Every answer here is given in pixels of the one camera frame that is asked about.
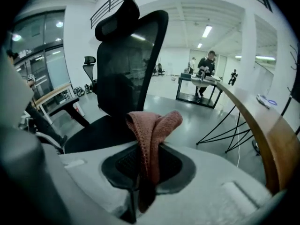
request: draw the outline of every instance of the white pillar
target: white pillar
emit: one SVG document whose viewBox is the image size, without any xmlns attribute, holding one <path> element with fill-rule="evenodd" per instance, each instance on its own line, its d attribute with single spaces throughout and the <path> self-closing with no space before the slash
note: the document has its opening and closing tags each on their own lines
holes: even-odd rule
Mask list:
<svg viewBox="0 0 300 225">
<path fill-rule="evenodd" d="M 236 86 L 251 91 L 253 80 L 249 75 L 253 71 L 256 56 L 256 25 L 255 15 L 252 10 L 245 9 L 242 22 L 242 53 L 240 71 Z"/>
</svg>

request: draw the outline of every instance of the table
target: table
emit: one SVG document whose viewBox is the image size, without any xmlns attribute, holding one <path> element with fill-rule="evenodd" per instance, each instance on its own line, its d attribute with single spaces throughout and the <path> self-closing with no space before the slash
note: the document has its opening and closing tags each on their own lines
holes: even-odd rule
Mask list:
<svg viewBox="0 0 300 225">
<path fill-rule="evenodd" d="M 67 83 L 67 84 L 64 84 L 62 85 L 61 87 L 58 87 L 56 89 L 54 89 L 53 91 L 47 93 L 46 95 L 42 96 L 40 99 L 38 99 L 36 102 L 35 102 L 35 105 L 37 106 L 37 108 L 41 108 L 44 116 L 46 117 L 46 119 L 48 120 L 48 122 L 50 124 L 53 124 L 52 120 L 50 119 L 49 115 L 46 113 L 44 107 L 43 107 L 43 103 L 49 101 L 51 98 L 55 97 L 56 95 L 62 93 L 63 91 L 68 91 L 69 94 L 71 95 L 71 97 L 75 98 L 75 95 L 74 95 L 74 92 L 73 92 L 73 89 L 72 89 L 72 86 L 70 83 Z M 81 107 L 79 106 L 79 103 L 76 102 L 74 103 L 77 107 L 78 107 L 78 110 L 80 112 L 80 114 L 82 116 L 84 116 L 84 112 L 83 110 L 81 109 Z"/>
<path fill-rule="evenodd" d="M 205 106 L 205 107 L 209 107 L 209 108 L 215 108 L 215 106 L 217 105 L 217 102 L 220 98 L 220 95 L 222 93 L 222 90 L 219 90 L 219 94 L 217 96 L 217 99 L 216 99 L 215 103 L 213 103 L 211 98 L 212 98 L 212 95 L 214 94 L 214 91 L 215 91 L 216 86 L 217 86 L 216 82 L 210 81 L 210 86 L 213 86 L 214 88 L 212 90 L 210 98 L 207 99 L 207 98 L 204 98 L 204 97 L 199 98 L 198 96 L 194 96 L 194 95 L 191 95 L 191 94 L 180 92 L 182 81 L 192 82 L 192 80 L 194 80 L 194 81 L 195 80 L 200 80 L 200 78 L 185 78 L 185 77 L 179 77 L 178 78 L 178 89 L 177 89 L 177 94 L 176 94 L 176 100 L 183 101 L 183 102 L 186 102 L 186 103 L 197 104 L 197 105 Z"/>
<path fill-rule="evenodd" d="M 286 189 L 300 162 L 300 142 L 290 125 L 274 108 L 261 105 L 254 94 L 221 82 L 217 87 L 249 125 L 262 156 L 269 191 L 275 194 Z"/>
</svg>

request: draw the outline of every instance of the man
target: man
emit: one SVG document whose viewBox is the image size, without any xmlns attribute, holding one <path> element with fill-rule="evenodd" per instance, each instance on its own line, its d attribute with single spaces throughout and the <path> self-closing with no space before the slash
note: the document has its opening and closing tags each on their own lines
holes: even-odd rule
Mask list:
<svg viewBox="0 0 300 225">
<path fill-rule="evenodd" d="M 189 74 L 193 74 L 194 70 L 195 70 L 195 61 L 196 61 L 196 58 L 193 57 L 192 60 L 190 62 L 188 62 L 188 67 L 190 68 L 189 69 Z"/>
<path fill-rule="evenodd" d="M 11 62 L 11 64 L 14 64 L 14 60 L 18 57 L 17 53 L 12 52 L 11 50 L 7 50 L 7 56 L 8 60 Z M 29 86 L 31 89 L 35 85 L 35 77 L 32 74 L 28 75 L 27 81 L 25 81 L 27 86 Z M 53 138 L 55 141 L 58 142 L 58 144 L 63 148 L 64 143 L 67 140 L 67 136 L 64 136 L 63 138 L 59 136 L 54 129 L 51 127 L 51 125 L 47 122 L 46 119 L 43 118 L 43 116 L 32 107 L 31 103 L 28 104 L 25 111 L 31 116 L 31 118 L 34 119 L 34 124 L 37 126 L 37 129 L 39 132 L 44 133 L 51 138 Z"/>
<path fill-rule="evenodd" d="M 233 73 L 231 73 L 231 78 L 230 78 L 230 80 L 229 80 L 229 83 L 228 83 L 228 85 L 234 85 L 234 83 L 235 83 L 235 81 L 236 81 L 236 79 L 237 79 L 237 77 L 238 77 L 238 74 L 236 73 L 236 69 L 233 71 Z"/>
<path fill-rule="evenodd" d="M 206 76 L 212 76 L 215 72 L 215 63 L 214 58 L 216 54 L 214 51 L 210 51 L 208 53 L 207 58 L 202 58 L 198 64 L 199 72 L 196 76 L 201 77 L 202 74 L 204 74 L 204 77 Z M 203 93 L 206 90 L 207 87 L 200 88 L 199 93 L 200 96 L 203 97 Z M 195 96 L 198 96 L 198 87 L 196 87 Z"/>
</svg>

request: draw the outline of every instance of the white cable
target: white cable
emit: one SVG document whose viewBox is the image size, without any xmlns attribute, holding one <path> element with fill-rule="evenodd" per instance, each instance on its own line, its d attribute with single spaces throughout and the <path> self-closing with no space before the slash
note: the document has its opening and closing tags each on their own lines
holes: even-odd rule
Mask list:
<svg viewBox="0 0 300 225">
<path fill-rule="evenodd" d="M 236 121 L 236 116 L 234 116 L 234 118 L 235 118 L 235 124 L 236 124 L 236 126 L 238 125 L 238 122 Z M 239 159 L 238 159 L 238 164 L 236 165 L 236 167 L 239 167 L 239 163 L 240 163 L 240 135 L 238 135 L 238 144 L 239 144 L 239 152 L 238 152 L 238 154 L 239 154 Z"/>
</svg>

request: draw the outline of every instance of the towel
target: towel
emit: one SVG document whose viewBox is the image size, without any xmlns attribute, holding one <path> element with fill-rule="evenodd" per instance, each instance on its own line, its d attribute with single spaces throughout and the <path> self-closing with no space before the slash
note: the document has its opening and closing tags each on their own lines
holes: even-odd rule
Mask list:
<svg viewBox="0 0 300 225">
<path fill-rule="evenodd" d="M 158 146 L 182 123 L 182 116 L 178 111 L 166 116 L 153 112 L 130 112 L 126 123 L 141 147 L 139 210 L 145 212 L 155 199 L 155 186 L 160 179 Z"/>
</svg>

